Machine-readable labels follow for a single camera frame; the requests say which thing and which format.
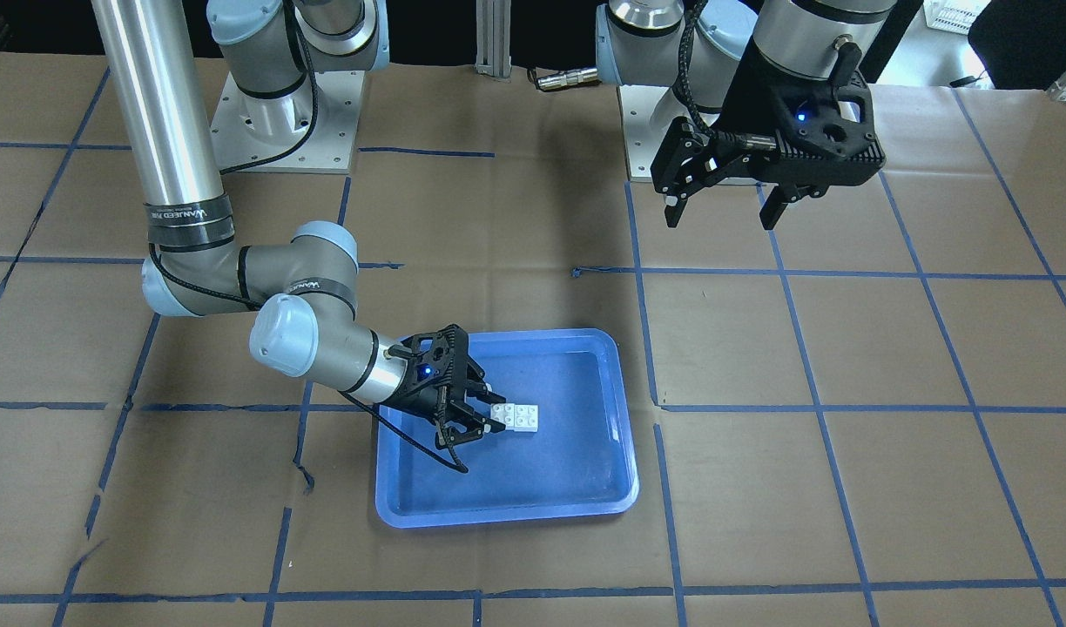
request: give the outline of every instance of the white mounting plate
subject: white mounting plate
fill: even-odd
[[[355,131],[362,107],[364,71],[317,73],[321,87],[321,110],[311,138],[295,154],[244,172],[307,172],[307,174],[349,174],[355,156]],[[282,154],[290,146],[271,145],[246,130],[242,99],[235,79],[220,94],[212,118],[212,149],[220,167],[230,167],[251,160]]]
[[[647,183],[653,179],[649,176],[649,166],[653,163],[653,156],[657,155],[666,130],[653,128],[649,119],[657,102],[667,91],[668,87],[652,87],[649,84],[621,84],[617,89],[630,181]]]

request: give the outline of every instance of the taped grid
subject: taped grid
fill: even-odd
[[[36,222],[41,219],[42,212],[45,209],[46,203],[51,198],[52,192],[54,191],[56,182],[60,180],[60,176],[64,173],[64,166],[67,165],[68,159],[70,158],[72,151],[77,149],[130,149],[128,146],[118,145],[82,145],[79,143],[79,136],[83,132],[83,128],[86,126],[88,118],[94,111],[96,102],[98,102],[98,97],[103,89],[103,84],[107,82],[107,73],[103,75],[103,79],[100,80],[99,87],[96,91],[95,97],[93,98],[82,124],[80,124],[79,131],[77,131],[76,136],[70,144],[14,144],[14,143],[0,143],[0,147],[44,147],[44,148],[62,148],[66,150],[62,164],[60,164],[59,171],[54,176],[54,181],[49,186],[49,190],[46,194],[45,200],[42,204],[38,214],[35,215],[34,225],[31,226],[31,231],[34,229]],[[808,377],[809,390],[811,390],[812,404],[811,405],[666,405],[662,408],[672,412],[815,412],[817,419],[819,420],[821,427],[821,433],[824,438],[825,451],[827,452],[829,465],[831,468],[831,476],[835,479],[836,489],[839,493],[840,508],[843,510],[844,522],[847,525],[847,532],[851,537],[852,549],[854,550],[854,558],[856,566],[859,568],[859,582],[825,582],[825,583],[807,583],[807,584],[785,584],[785,586],[756,586],[755,584],[748,584],[747,586],[684,586],[683,580],[680,577],[679,572],[679,550],[677,546],[676,538],[676,520],[673,512],[672,496],[669,496],[668,486],[668,472],[667,464],[665,463],[665,452],[664,452],[664,437],[660,431],[660,425],[655,425],[655,436],[656,446],[658,453],[658,464],[661,476],[661,492],[662,499],[664,499],[665,509],[665,520],[667,520],[667,532],[668,532],[668,558],[669,563],[673,566],[673,586],[651,586],[651,588],[578,588],[578,589],[556,589],[556,588],[542,588],[542,589],[518,589],[518,591],[505,591],[505,592],[490,592],[490,594],[485,594],[482,591],[416,591],[416,592],[278,592],[278,581],[279,575],[281,575],[282,560],[285,556],[285,550],[288,543],[289,536],[289,524],[291,517],[291,510],[285,508],[282,512],[281,528],[278,532],[278,545],[277,551],[275,551],[274,564],[272,564],[270,584],[266,592],[231,592],[230,594],[213,594],[213,595],[185,595],[185,596],[171,596],[171,595],[115,595],[115,594],[76,594],[72,592],[75,586],[75,581],[77,575],[79,575],[80,568],[86,563],[87,558],[91,552],[84,554],[77,563],[69,569],[66,577],[66,582],[64,583],[64,591],[59,595],[0,595],[0,604],[46,604],[55,605],[56,614],[54,618],[54,626],[63,623],[64,611],[69,604],[104,604],[104,602],[235,602],[238,600],[244,600],[247,602],[264,602],[265,612],[263,615],[263,625],[271,625],[274,618],[274,607],[278,602],[304,602],[304,601],[329,601],[329,600],[340,600],[340,601],[351,601],[351,600],[470,600],[472,601],[472,625],[479,626],[482,624],[482,601],[484,599],[550,599],[550,598],[585,598],[585,596],[673,596],[676,599],[677,605],[677,618],[678,624],[685,626],[688,624],[688,616],[685,615],[683,598],[685,596],[743,596],[743,595],[804,595],[804,594],[830,594],[831,592],[862,592],[863,598],[867,600],[868,610],[870,612],[871,625],[877,625],[878,618],[876,618],[876,611],[873,605],[872,592],[899,592],[899,591],[953,591],[954,589],[1013,589],[1013,588],[1035,588],[1043,591],[1045,598],[1048,602],[1048,607],[1051,611],[1052,618],[1057,626],[1062,626],[1063,618],[1059,614],[1059,608],[1055,607],[1054,598],[1051,596],[1051,589],[1055,588],[1066,588],[1066,578],[1062,579],[1049,579],[1039,566],[1039,560],[1035,557],[1035,550],[1032,548],[1030,535],[1028,535],[1024,530],[1021,517],[1019,515],[1019,510],[1012,497],[1012,492],[1007,486],[1006,479],[1004,479],[1002,467],[997,460],[994,446],[990,444],[989,436],[987,436],[986,424],[984,424],[983,413],[987,412],[1001,412],[1001,413],[1044,413],[1044,414],[1066,414],[1066,407],[1035,407],[1035,406],[983,406],[976,405],[973,397],[971,396],[970,389],[968,389],[968,382],[963,372],[962,364],[959,364],[958,356],[954,352],[954,345],[951,342],[951,338],[947,333],[946,325],[943,324],[942,317],[940,317],[938,305],[935,303],[934,296],[932,296],[931,289],[927,286],[928,278],[976,278],[976,280],[1030,280],[1039,282],[1047,280],[1054,285],[1055,290],[1057,290],[1060,299],[1062,299],[1064,305],[1066,306],[1066,294],[1063,291],[1063,287],[1060,286],[1060,280],[1066,280],[1066,275],[1054,274],[1048,264],[1043,250],[1039,248],[1037,242],[1035,242],[1034,236],[1031,234],[1031,229],[1028,226],[1021,211],[1018,207],[1012,191],[1004,182],[1002,174],[997,166],[995,160],[990,156],[989,149],[987,149],[986,144],[982,134],[976,130],[976,126],[970,118],[966,107],[964,107],[962,100],[959,102],[959,110],[964,114],[968,126],[970,126],[971,131],[974,133],[975,139],[979,144],[983,147],[983,152],[987,156],[987,160],[995,171],[999,182],[1002,184],[1002,189],[1006,192],[1007,198],[1010,198],[1012,209],[1018,216],[1019,222],[1025,231],[1028,238],[1031,239],[1032,246],[1039,257],[1039,261],[1045,268],[1044,274],[968,274],[968,273],[924,273],[922,267],[920,266],[919,257],[916,255],[915,247],[911,246],[911,238],[908,237],[906,226],[904,225],[903,219],[901,219],[900,211],[898,210],[895,199],[892,198],[892,191],[888,187],[888,182],[885,181],[884,176],[881,176],[881,182],[885,187],[885,192],[887,192],[888,198],[890,198],[892,211],[894,211],[894,216],[898,220],[898,224],[901,229],[902,237],[906,239],[906,244],[908,251],[912,258],[912,263],[916,266],[915,273],[842,273],[842,271],[817,271],[817,270],[786,270],[784,267],[784,261],[780,255],[780,248],[776,241],[776,238],[771,234],[771,245],[773,246],[773,254],[775,254],[775,259],[777,262],[777,268],[775,269],[688,269],[688,268],[645,268],[641,266],[640,260],[640,245],[637,244],[637,231],[636,223],[633,214],[633,204],[632,197],[630,196],[629,183],[626,186],[627,195],[627,209],[629,211],[630,220],[630,230],[631,239],[633,244],[633,268],[616,268],[616,267],[581,267],[574,270],[574,275],[579,275],[581,273],[633,273],[635,275],[637,298],[640,299],[640,314],[642,321],[642,335],[644,335],[645,342],[645,359],[647,359],[647,370],[649,377],[649,393],[653,398],[656,404],[656,377],[653,373],[653,359],[652,359],[652,345],[651,339],[649,338],[649,322],[648,312],[645,309],[645,285],[644,275],[653,273],[714,273],[714,274],[763,274],[763,275],[776,275],[780,277],[782,283],[782,288],[785,291],[785,296],[787,298],[789,315],[792,318],[792,325],[794,325],[794,333],[798,339],[802,360],[805,367],[805,373]],[[397,151],[398,154],[406,155],[433,155],[433,156],[465,156],[465,158],[486,158],[490,159],[494,154],[470,154],[470,151],[458,151],[458,150],[419,150],[415,148],[398,148],[398,147],[373,147],[373,148],[360,148],[360,151]],[[343,194],[341,199],[340,213],[338,222],[342,225],[345,219],[346,202],[349,202],[350,195],[350,178],[345,181],[345,187],[343,188]],[[51,257],[23,257],[22,250],[25,248],[25,241],[19,248],[19,255],[15,258],[0,257],[0,262],[12,262],[12,270],[17,263],[140,263],[141,259],[133,258],[51,258]],[[393,268],[397,269],[401,264],[397,263],[385,263],[385,264],[360,264],[367,268]],[[6,277],[0,283],[0,296],[2,291],[7,288],[7,282],[11,277],[11,271],[7,271]],[[853,277],[853,278],[915,278],[915,280],[920,280],[925,288],[925,293],[931,303],[932,310],[934,311],[934,317],[940,326],[940,333],[943,335],[944,342],[949,353],[951,353],[952,359],[954,360],[956,373],[959,374],[959,381],[963,383],[964,391],[967,393],[968,404],[967,405],[823,405],[820,403],[819,393],[817,393],[814,377],[811,374],[811,367],[809,367],[809,360],[807,357],[807,347],[805,347],[803,341],[802,331],[800,328],[800,319],[796,311],[795,302],[792,300],[791,289],[788,286],[788,277],[792,275],[812,275],[812,277]],[[145,360],[150,352],[151,342],[154,342],[156,328],[158,328],[159,317],[155,317],[150,322],[150,328],[148,329],[146,337],[143,341],[142,352],[140,353],[139,363],[135,365],[135,371],[131,376],[131,385],[128,387],[126,401],[124,401],[124,406],[120,409],[120,417],[118,424],[116,425],[115,433],[112,434],[112,443],[110,449],[108,449],[108,456],[104,460],[102,476],[99,478],[98,482],[98,494],[94,497],[93,507],[90,509],[90,515],[84,524],[86,531],[91,533],[92,527],[95,524],[95,517],[98,515],[99,507],[102,504],[102,489],[107,486],[107,480],[110,479],[110,473],[112,465],[114,464],[115,455],[117,453],[118,439],[122,434],[123,425],[126,424],[126,416],[130,408],[132,407],[132,396],[134,396],[135,386],[141,377]],[[214,405],[214,404],[151,404],[146,405],[143,409],[155,411],[155,412],[222,412],[222,411],[249,411],[249,412],[297,412],[298,414],[298,424],[297,424],[297,451],[294,455],[294,464],[297,465],[298,469],[303,469],[302,465],[302,454],[303,454],[303,440],[305,440],[306,433],[306,418],[309,412],[351,412],[355,411],[354,406],[350,405],[327,405],[327,404],[311,404],[311,384],[307,385],[305,397],[303,397],[302,402],[298,405],[246,405],[246,406],[230,406],[230,405]],[[104,408],[107,404],[104,402],[0,402],[0,408],[3,409],[29,409],[36,407],[48,407],[56,409],[80,409],[80,411],[94,411],[97,408]],[[1034,566],[1035,574],[1037,577],[1035,579],[971,579],[971,580],[931,580],[931,581],[869,581],[867,576],[865,576],[865,569],[862,564],[862,556],[860,556],[859,538],[853,528],[853,520],[851,519],[849,508],[846,504],[846,496],[844,496],[844,489],[842,485],[842,480],[840,480],[840,472],[835,463],[835,452],[833,452],[833,446],[829,439],[829,433],[826,429],[826,423],[824,421],[825,412],[971,412],[975,417],[975,423],[979,428],[980,436],[983,437],[983,443],[986,445],[987,453],[989,453],[991,464],[994,464],[994,469],[999,480],[1002,484],[1002,492],[1004,497],[1006,497],[1006,503],[1010,505],[1011,515],[1014,516],[1015,522],[1017,524],[1018,530],[1024,543],[1024,548],[1028,554],[1031,557],[1032,566]]]

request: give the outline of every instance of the cardboard surface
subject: cardboard surface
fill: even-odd
[[[624,515],[398,531],[370,418],[251,360],[249,314],[147,337],[103,68],[0,53],[0,280],[51,191],[0,298],[0,625],[1054,624],[1031,554],[1066,624],[1064,104],[874,86],[884,181],[769,235],[753,187],[665,227],[613,87],[370,75],[349,178],[227,176],[238,241],[342,219],[390,336],[607,332],[641,479]]]

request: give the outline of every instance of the white building block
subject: white building block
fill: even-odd
[[[490,417],[506,425],[507,431],[536,433],[536,405],[517,405],[514,402],[499,402],[490,405]]]

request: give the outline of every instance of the blue plastic tray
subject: blue plastic tray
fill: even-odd
[[[640,482],[612,337],[597,329],[471,334],[470,354],[506,401],[540,406],[540,429],[458,446],[469,473],[381,429],[374,507],[383,520],[408,529],[610,515],[633,504]],[[482,402],[472,405],[489,416]],[[382,414],[433,445],[429,421],[388,407]]]

